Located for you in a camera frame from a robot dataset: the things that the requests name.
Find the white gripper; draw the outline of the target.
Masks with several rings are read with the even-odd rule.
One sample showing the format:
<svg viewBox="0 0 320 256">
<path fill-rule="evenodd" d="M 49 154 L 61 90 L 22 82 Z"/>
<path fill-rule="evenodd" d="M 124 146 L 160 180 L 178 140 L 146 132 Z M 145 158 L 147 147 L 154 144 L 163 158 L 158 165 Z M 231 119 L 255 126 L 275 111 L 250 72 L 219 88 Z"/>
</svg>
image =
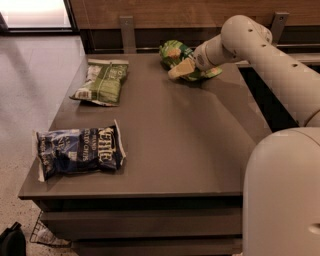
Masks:
<svg viewBox="0 0 320 256">
<path fill-rule="evenodd" d="M 194 50 L 193 57 L 194 60 L 192 58 L 186 58 L 180 62 L 170 60 L 168 62 L 170 67 L 168 71 L 169 78 L 175 80 L 193 73 L 195 71 L 195 64 L 200 70 L 207 71 L 233 60 L 233 54 L 223 46 L 220 35 L 199 45 Z"/>
</svg>

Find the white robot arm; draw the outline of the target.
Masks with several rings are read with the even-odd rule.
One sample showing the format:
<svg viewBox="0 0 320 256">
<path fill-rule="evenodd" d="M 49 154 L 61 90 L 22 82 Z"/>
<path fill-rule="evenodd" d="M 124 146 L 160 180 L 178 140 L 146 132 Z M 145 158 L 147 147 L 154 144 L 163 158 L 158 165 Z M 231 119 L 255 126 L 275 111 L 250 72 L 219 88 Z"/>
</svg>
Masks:
<svg viewBox="0 0 320 256">
<path fill-rule="evenodd" d="M 298 123 L 263 139 L 243 186 L 242 256 L 320 256 L 320 76 L 244 15 L 171 67 L 172 79 L 246 60 Z"/>
</svg>

